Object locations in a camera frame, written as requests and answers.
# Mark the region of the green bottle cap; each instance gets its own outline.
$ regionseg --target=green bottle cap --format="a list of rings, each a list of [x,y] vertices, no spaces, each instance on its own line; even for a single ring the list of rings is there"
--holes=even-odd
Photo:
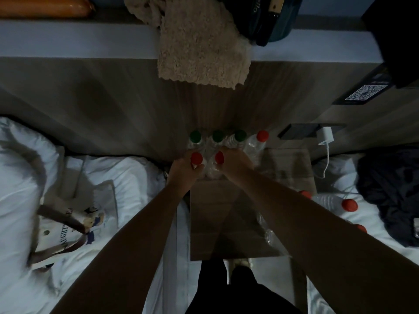
[[[201,142],[201,138],[201,133],[198,130],[191,132],[191,134],[189,135],[189,140],[191,140],[192,143]]]
[[[212,133],[212,139],[215,143],[220,143],[224,139],[224,132],[222,132],[221,130],[215,130]]]
[[[243,142],[246,140],[247,134],[243,130],[237,130],[234,132],[234,138],[237,140],[237,142]]]

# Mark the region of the black pants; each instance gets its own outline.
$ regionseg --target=black pants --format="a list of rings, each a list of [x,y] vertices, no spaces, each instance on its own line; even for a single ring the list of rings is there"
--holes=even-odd
[[[220,312],[301,314],[286,299],[258,284],[248,267],[237,266],[228,285],[222,259],[202,261],[198,290],[186,314]]]

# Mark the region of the red bottle cap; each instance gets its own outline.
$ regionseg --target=red bottle cap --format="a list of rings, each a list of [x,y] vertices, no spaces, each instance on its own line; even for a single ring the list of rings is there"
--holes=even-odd
[[[204,160],[204,158],[202,157],[201,153],[194,152],[194,153],[191,154],[191,163],[193,165],[200,165],[200,164],[202,164],[203,160]]]
[[[342,208],[345,211],[357,211],[358,210],[358,204],[353,199],[344,199],[342,201]]]
[[[258,139],[259,142],[266,142],[269,139],[269,132],[268,131],[259,131],[256,135],[256,139]]]
[[[368,233],[367,232],[367,229],[363,226],[363,225],[359,225],[359,224],[356,224],[355,225],[360,231],[362,231],[362,232],[365,232],[366,234]]]
[[[215,155],[215,161],[217,164],[223,164],[224,163],[224,154],[221,151],[218,151]]]
[[[306,191],[306,190],[300,190],[299,193],[305,197],[307,197],[308,199],[311,199],[311,194],[310,192]]]

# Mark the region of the dark clothing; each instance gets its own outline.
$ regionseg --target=dark clothing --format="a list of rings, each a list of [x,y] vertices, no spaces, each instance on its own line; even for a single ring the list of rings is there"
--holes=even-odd
[[[357,189],[377,205],[389,235],[405,247],[419,247],[413,224],[419,217],[419,147],[373,149],[357,170]]]
[[[301,314],[286,299],[258,284],[248,267],[237,266],[227,284],[222,259],[202,261],[198,290],[186,314],[224,312]]]

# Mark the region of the orange sausage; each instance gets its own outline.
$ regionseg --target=orange sausage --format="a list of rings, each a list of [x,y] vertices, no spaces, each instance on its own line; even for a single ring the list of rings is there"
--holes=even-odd
[[[87,17],[95,7],[88,0],[0,0],[0,17]]]

